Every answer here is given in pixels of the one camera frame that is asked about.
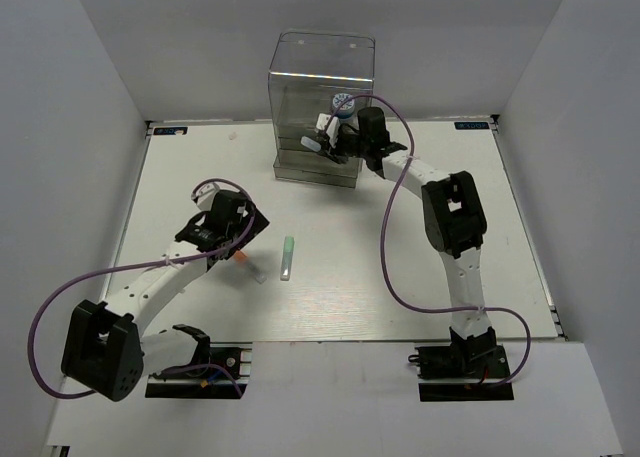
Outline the blue capped tube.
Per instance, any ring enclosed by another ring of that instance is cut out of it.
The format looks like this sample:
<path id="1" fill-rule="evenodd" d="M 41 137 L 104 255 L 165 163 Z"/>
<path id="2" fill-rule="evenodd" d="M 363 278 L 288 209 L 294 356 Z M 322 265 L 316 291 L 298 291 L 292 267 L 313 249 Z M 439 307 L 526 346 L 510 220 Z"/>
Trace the blue capped tube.
<path id="1" fill-rule="evenodd" d="M 307 136 L 301 137 L 300 144 L 314 153 L 319 153 L 322 151 L 322 145 L 316 140 Z"/>

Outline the orange capped tube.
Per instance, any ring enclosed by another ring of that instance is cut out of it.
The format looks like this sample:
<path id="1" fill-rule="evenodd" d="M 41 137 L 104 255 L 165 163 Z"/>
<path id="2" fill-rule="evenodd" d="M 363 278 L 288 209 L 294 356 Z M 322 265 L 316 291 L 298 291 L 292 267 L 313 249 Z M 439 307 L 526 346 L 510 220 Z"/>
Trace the orange capped tube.
<path id="1" fill-rule="evenodd" d="M 249 275 L 259 284 L 263 284 L 266 280 L 266 274 L 254 261 L 244 252 L 237 251 L 233 255 L 234 261 L 240 265 Z"/>

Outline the blue patterned tape roll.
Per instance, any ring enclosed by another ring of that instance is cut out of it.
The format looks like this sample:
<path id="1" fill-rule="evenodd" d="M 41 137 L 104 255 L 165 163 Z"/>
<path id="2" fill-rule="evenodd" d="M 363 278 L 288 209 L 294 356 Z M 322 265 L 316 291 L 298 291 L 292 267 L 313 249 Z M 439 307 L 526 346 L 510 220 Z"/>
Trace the blue patterned tape roll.
<path id="1" fill-rule="evenodd" d="M 355 113 L 355 99 L 345 92 L 336 93 L 331 100 L 331 112 L 340 122 L 349 121 Z"/>

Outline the green capped tube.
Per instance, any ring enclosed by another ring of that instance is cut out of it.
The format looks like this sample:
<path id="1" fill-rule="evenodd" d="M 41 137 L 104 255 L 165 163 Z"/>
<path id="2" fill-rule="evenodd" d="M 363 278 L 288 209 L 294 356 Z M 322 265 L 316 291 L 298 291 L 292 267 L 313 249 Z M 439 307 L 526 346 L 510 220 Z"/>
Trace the green capped tube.
<path id="1" fill-rule="evenodd" d="M 291 278 L 293 253 L 295 248 L 295 240 L 293 236 L 286 236 L 283 243 L 283 252 L 280 269 L 280 280 L 289 281 Z"/>

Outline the clear drawer organizer box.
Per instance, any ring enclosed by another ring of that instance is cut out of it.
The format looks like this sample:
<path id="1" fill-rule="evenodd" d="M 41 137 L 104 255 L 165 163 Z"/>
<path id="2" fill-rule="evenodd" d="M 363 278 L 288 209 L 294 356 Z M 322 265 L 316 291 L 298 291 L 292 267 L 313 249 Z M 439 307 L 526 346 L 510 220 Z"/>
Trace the clear drawer organizer box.
<path id="1" fill-rule="evenodd" d="M 320 113 L 331 114 L 336 93 L 371 94 L 375 39 L 353 33 L 287 30 L 280 34 L 268 74 L 276 158 L 281 180 L 354 188 L 362 163 L 338 165 L 300 144 L 315 139 Z"/>

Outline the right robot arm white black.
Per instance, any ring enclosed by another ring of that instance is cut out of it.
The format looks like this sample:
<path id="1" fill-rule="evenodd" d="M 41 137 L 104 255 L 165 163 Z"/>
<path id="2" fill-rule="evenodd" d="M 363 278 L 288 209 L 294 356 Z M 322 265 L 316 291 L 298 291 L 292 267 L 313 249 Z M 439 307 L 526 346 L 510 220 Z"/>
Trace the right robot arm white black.
<path id="1" fill-rule="evenodd" d="M 480 272 L 487 221 L 475 181 L 466 171 L 447 173 L 415 155 L 415 145 L 391 139 L 384 112 L 365 107 L 358 124 L 320 114 L 311 148 L 336 163 L 360 158 L 396 190 L 406 189 L 422 203 L 427 239 L 444 266 L 450 296 L 451 343 L 423 358 L 427 378 L 470 377 L 483 371 L 496 351 L 496 334 L 485 310 Z"/>

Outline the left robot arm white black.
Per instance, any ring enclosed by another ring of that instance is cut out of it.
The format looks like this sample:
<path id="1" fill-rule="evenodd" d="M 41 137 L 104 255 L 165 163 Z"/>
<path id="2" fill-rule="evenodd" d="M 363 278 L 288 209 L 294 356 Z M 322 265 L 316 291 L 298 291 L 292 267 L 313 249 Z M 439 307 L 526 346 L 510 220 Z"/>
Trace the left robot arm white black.
<path id="1" fill-rule="evenodd" d="M 227 375 L 211 359 L 211 339 L 187 324 L 148 333 L 158 314 L 219 261 L 230 259 L 264 231 L 268 219 L 249 197 L 220 190 L 199 200 L 199 212 L 176 233 L 156 264 L 99 303 L 78 304 L 71 315 L 63 374 L 118 402 L 149 375 L 192 378 Z"/>

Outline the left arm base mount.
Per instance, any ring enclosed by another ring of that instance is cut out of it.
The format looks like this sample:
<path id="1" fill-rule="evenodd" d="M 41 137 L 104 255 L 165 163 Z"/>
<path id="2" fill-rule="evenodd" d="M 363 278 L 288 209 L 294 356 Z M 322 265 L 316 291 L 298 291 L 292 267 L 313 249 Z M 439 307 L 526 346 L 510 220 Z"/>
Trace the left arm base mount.
<path id="1" fill-rule="evenodd" d="M 192 366 L 194 370 L 148 377 L 145 397 L 175 400 L 239 400 L 252 366 L 252 343 L 212 344 Z"/>

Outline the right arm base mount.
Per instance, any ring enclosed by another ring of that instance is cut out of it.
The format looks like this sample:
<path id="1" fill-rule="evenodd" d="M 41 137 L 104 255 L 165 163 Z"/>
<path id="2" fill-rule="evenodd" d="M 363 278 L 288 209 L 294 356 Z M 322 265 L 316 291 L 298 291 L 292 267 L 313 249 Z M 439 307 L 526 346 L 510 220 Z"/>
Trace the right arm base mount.
<path id="1" fill-rule="evenodd" d="M 511 383 L 498 385 L 510 375 L 503 346 L 466 365 L 450 346 L 421 346 L 407 358 L 417 370 L 421 402 L 513 401 Z"/>

